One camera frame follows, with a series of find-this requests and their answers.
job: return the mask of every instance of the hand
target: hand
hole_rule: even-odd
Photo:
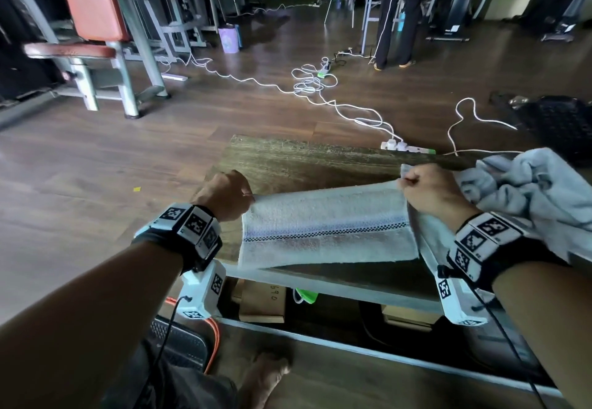
[[[220,222],[233,221],[248,211],[253,198],[249,182],[240,172],[218,172],[198,193],[194,205],[203,205]]]
[[[465,199],[452,172],[433,163],[413,167],[397,185],[413,208],[439,218],[454,233],[481,212]]]

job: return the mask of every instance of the black cable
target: black cable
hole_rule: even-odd
[[[547,405],[543,401],[543,398],[541,397],[541,394],[537,390],[537,386],[535,386],[535,383],[533,383],[532,380],[530,379],[530,376],[528,374],[528,370],[526,369],[526,366],[524,365],[524,362],[522,361],[522,358],[518,354],[518,351],[516,351],[516,347],[514,347],[514,344],[512,343],[512,341],[511,341],[510,337],[508,336],[506,330],[504,330],[504,327],[501,326],[500,321],[497,319],[497,317],[495,316],[495,314],[493,313],[493,311],[489,308],[489,306],[487,305],[487,303],[485,303],[483,301],[483,299],[479,296],[479,294],[475,291],[475,289],[473,288],[473,283],[470,283],[469,281],[467,281],[467,284],[469,285],[469,288],[471,289],[471,291],[473,292],[473,294],[475,295],[475,297],[477,297],[477,300],[479,300],[479,302],[487,310],[487,312],[489,313],[489,315],[491,316],[491,318],[493,319],[493,321],[497,325],[497,328],[501,331],[501,334],[506,339],[508,345],[510,346],[510,349],[512,350],[512,353],[514,353],[514,356],[516,357],[516,359],[518,359],[518,363],[520,364],[520,368],[522,369],[522,373],[524,373],[524,377],[526,378],[527,382],[530,384],[530,388],[532,389],[533,393],[537,396],[537,399],[539,400],[539,403],[541,404],[541,407],[543,409],[548,409]]]
[[[175,303],[175,307],[173,308],[173,313],[171,314],[171,319],[169,320],[169,325],[166,328],[167,331],[165,333],[165,338],[162,340],[162,345],[160,346],[160,350],[159,350],[158,354],[156,355],[156,359],[154,360],[154,362],[150,366],[150,370],[148,371],[148,377],[146,378],[146,382],[142,386],[142,391],[140,392],[140,395],[138,395],[138,399],[134,403],[133,409],[138,409],[138,407],[139,407],[138,405],[140,404],[140,401],[142,400],[142,397],[144,396],[144,393],[145,393],[146,389],[148,388],[148,384],[150,382],[150,378],[152,377],[152,373],[154,372],[156,365],[158,364],[160,358],[162,357],[162,353],[165,351],[165,344],[167,343],[167,339],[169,338],[169,334],[171,333],[171,330],[173,328],[173,319],[175,318],[175,314],[177,312],[177,307],[179,306],[179,303],[181,303],[181,301],[183,301],[183,300],[191,301],[191,300],[193,300],[193,297],[188,297],[187,295],[184,295],[182,297],[179,297],[179,300],[177,300],[177,303]]]

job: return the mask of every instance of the wooden board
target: wooden board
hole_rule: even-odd
[[[254,194],[368,185],[399,177],[400,167],[436,162],[447,169],[470,167],[466,158],[311,144],[235,135],[220,162],[206,175],[236,169]],[[222,224],[224,246],[217,258],[235,266],[242,239],[241,221]],[[398,263],[300,264],[274,268],[294,277],[322,279],[414,298],[438,300],[434,280],[422,260]]]

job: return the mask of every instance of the forearm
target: forearm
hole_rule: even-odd
[[[3,407],[91,407],[181,268],[181,256],[134,244],[0,327]]]
[[[502,273],[493,291],[564,397],[590,407],[592,281],[573,268],[528,262]]]

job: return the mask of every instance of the weight bench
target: weight bench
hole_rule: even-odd
[[[120,100],[126,118],[140,117],[138,105],[155,96],[170,97],[160,75],[152,48],[131,0],[67,0],[78,35],[105,44],[30,43],[24,52],[34,59],[65,59],[69,70],[63,76],[70,84],[55,89],[62,96],[82,97],[86,109],[99,110],[97,99]],[[135,94],[125,65],[122,42],[130,39],[129,28],[152,86]],[[111,68],[89,67],[88,60],[109,60]],[[104,88],[117,87],[118,91]]]

